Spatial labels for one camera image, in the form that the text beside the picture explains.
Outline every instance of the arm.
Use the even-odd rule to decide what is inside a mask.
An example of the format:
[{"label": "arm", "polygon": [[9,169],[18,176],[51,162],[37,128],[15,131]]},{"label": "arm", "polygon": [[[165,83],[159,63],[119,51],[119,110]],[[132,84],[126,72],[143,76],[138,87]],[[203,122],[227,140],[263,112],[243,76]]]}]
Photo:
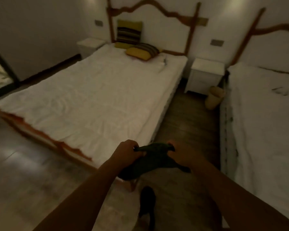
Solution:
[{"label": "arm", "polygon": [[91,231],[116,176],[143,155],[142,152],[134,152],[134,147],[138,147],[138,144],[132,140],[120,143],[110,159],[53,210],[34,231]]},{"label": "arm", "polygon": [[289,230],[289,219],[216,169],[191,147],[170,140],[168,155],[189,167],[207,188],[233,231]]}]

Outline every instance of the person's left hand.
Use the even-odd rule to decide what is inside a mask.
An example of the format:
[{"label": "person's left hand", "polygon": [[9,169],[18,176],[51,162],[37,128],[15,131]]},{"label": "person's left hand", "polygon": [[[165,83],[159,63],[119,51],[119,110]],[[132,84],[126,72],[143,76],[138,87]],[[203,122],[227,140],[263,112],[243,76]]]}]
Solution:
[{"label": "person's left hand", "polygon": [[134,147],[139,147],[136,141],[126,140],[121,142],[109,160],[118,166],[120,170],[124,169],[144,155],[142,151],[134,151]]}]

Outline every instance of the white nightstand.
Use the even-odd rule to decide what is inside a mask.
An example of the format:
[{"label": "white nightstand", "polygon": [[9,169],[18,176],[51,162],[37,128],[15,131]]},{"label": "white nightstand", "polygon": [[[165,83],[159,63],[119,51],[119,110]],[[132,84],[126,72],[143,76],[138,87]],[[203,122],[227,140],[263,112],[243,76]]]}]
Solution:
[{"label": "white nightstand", "polygon": [[93,54],[96,50],[102,47],[106,42],[104,40],[95,38],[86,38],[85,40],[77,42],[81,58],[85,59]]},{"label": "white nightstand", "polygon": [[194,91],[208,95],[209,88],[217,86],[224,74],[224,63],[196,58],[184,92]]}]

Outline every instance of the trash can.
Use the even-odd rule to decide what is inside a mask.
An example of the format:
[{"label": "trash can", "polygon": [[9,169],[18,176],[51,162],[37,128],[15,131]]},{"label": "trash can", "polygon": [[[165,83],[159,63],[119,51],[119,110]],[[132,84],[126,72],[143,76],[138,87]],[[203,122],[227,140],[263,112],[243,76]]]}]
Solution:
[{"label": "trash can", "polygon": [[209,89],[209,94],[206,100],[204,101],[204,105],[208,110],[213,110],[219,105],[223,98],[225,97],[224,89],[216,86],[212,86]]}]

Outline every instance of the light switch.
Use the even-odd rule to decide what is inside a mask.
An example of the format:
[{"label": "light switch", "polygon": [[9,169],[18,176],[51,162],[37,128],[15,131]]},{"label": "light switch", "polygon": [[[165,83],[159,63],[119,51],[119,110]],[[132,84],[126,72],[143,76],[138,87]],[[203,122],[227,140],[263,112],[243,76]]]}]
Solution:
[{"label": "light switch", "polygon": [[210,45],[222,47],[223,44],[224,44],[223,40],[211,40],[211,44]]},{"label": "light switch", "polygon": [[103,22],[100,20],[95,20],[95,25],[98,27],[102,27],[103,26]]}]

